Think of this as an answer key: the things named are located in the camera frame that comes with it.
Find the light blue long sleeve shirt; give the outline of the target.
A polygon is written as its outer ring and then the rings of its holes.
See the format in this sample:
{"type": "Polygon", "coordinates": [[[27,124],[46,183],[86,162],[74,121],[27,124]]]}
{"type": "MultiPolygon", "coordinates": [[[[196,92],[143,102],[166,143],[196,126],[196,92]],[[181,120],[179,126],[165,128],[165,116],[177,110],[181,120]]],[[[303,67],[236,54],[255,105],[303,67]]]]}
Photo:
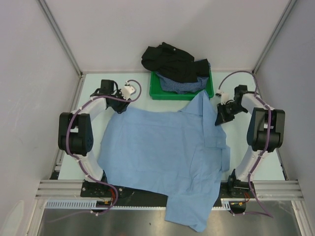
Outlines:
{"type": "Polygon", "coordinates": [[[206,91],[177,112],[129,107],[109,120],[98,164],[113,185],[166,195],[165,220],[202,232],[230,168],[216,117],[206,91]]]}

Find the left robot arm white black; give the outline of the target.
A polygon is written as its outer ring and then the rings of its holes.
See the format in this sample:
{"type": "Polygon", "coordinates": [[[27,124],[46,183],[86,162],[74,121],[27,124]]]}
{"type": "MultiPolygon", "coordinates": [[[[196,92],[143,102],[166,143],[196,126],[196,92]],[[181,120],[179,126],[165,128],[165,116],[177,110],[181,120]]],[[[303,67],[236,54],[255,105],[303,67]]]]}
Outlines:
{"type": "Polygon", "coordinates": [[[101,80],[100,87],[89,96],[86,103],[59,116],[59,149],[75,160],[85,180],[94,181],[91,190],[97,196],[106,195],[109,185],[93,153],[92,121],[108,108],[118,114],[123,113],[135,93],[136,88],[128,81],[120,88],[113,80],[101,80]]]}

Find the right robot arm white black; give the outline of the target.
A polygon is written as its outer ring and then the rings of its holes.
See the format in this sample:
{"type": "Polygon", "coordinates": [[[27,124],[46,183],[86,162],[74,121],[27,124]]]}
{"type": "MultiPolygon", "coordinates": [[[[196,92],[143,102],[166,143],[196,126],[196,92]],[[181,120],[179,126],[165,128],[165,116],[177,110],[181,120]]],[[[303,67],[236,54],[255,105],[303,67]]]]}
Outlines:
{"type": "Polygon", "coordinates": [[[251,114],[247,130],[248,149],[225,186],[232,198],[245,197],[252,190],[252,177],[260,162],[283,144],[285,111],[272,108],[256,91],[249,91],[246,85],[234,89],[232,100],[221,90],[216,96],[220,98],[216,126],[233,121],[241,112],[251,114]]]}

